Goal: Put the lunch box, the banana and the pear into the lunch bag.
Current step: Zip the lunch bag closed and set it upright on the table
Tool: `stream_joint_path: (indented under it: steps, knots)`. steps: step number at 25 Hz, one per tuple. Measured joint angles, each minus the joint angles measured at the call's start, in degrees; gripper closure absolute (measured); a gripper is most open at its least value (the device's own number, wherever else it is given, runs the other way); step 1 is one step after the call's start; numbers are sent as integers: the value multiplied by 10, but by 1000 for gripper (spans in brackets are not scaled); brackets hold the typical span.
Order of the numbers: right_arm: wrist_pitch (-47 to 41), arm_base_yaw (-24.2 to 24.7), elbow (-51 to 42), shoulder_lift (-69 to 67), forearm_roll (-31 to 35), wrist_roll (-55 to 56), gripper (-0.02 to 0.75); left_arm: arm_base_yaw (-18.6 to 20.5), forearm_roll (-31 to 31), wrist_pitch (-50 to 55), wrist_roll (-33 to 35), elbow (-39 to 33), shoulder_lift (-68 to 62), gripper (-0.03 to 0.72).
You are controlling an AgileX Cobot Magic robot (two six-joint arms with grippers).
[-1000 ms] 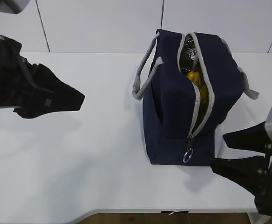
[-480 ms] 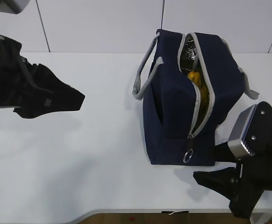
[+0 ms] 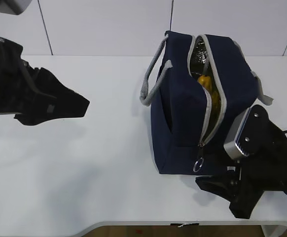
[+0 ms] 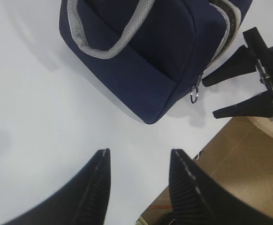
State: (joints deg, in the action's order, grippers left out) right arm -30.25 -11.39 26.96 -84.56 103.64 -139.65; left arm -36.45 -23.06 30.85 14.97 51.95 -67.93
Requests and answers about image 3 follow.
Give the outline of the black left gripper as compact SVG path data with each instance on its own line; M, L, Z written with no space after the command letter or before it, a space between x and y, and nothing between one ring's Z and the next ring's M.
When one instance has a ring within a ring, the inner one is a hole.
M0 115L14 114L25 126L84 117L90 101L58 83L45 68L22 60L23 47L0 37Z

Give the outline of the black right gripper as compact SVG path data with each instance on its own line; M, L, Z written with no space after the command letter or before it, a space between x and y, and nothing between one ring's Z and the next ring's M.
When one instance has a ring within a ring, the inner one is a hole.
M269 119L261 105L254 105L240 136L240 146L249 155L235 160L240 164L242 177L265 191L287 193L287 130L281 130ZM197 186L206 192L230 201L229 209L235 218L250 219L262 197L262 190L240 190L236 174L200 176Z

